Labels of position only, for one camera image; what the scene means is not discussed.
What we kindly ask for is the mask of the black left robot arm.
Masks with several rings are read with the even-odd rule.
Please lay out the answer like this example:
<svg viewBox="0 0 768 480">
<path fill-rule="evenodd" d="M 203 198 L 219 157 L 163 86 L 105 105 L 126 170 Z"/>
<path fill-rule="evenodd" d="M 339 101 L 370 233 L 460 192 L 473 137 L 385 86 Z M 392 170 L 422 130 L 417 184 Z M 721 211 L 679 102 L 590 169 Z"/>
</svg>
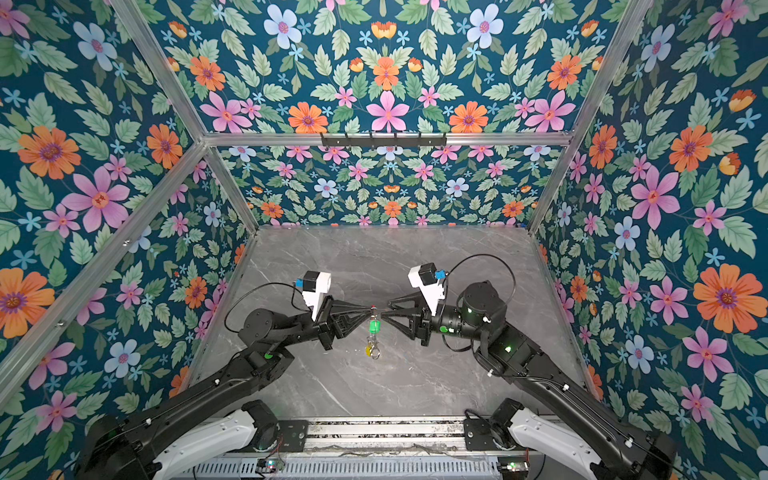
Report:
<svg viewBox="0 0 768 480">
<path fill-rule="evenodd" d="M 326 298 L 318 312 L 249 313 L 238 336 L 245 346 L 219 370 L 174 397 L 123 419 L 103 417 L 89 429 L 78 479 L 171 479 L 248 445 L 270 447 L 277 420 L 251 395 L 278 380 L 293 362 L 289 346 L 318 341 L 326 350 L 376 311 Z"/>
</svg>

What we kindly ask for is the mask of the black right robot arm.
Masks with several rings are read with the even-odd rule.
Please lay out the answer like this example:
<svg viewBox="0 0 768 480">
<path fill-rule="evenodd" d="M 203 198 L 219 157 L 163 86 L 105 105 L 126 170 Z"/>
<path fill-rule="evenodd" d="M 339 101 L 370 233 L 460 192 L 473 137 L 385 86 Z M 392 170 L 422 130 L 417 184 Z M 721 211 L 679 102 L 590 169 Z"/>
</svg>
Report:
<svg viewBox="0 0 768 480">
<path fill-rule="evenodd" d="M 549 421 L 522 403 L 500 409 L 496 429 L 585 479 L 669 479 L 677 445 L 625 423 L 564 373 L 507 319 L 507 305 L 489 281 L 470 284 L 454 305 L 440 284 L 391 301 L 381 318 L 427 345 L 434 334 L 469 340 L 474 359 L 556 416 Z"/>
</svg>

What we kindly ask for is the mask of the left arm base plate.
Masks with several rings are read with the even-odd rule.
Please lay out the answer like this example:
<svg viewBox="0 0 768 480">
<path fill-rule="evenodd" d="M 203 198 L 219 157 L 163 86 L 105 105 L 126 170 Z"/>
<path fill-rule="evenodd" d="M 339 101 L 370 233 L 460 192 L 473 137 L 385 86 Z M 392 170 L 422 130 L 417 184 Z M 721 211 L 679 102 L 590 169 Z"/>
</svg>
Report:
<svg viewBox="0 0 768 480">
<path fill-rule="evenodd" d="M 300 453 L 305 449 L 309 436 L 307 420 L 279 420 L 275 429 L 275 439 L 269 447 L 269 452 L 279 451 Z"/>
</svg>

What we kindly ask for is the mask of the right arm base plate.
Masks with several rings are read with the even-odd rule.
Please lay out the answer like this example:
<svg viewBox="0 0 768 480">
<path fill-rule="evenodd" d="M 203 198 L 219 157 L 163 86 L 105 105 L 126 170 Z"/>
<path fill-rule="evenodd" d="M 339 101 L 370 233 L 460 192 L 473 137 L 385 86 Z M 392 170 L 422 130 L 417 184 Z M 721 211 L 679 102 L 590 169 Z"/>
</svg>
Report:
<svg viewBox="0 0 768 480">
<path fill-rule="evenodd" d="M 468 451 L 509 451 L 517 447 L 511 433 L 501 423 L 473 413 L 465 414 L 463 429 Z"/>
</svg>

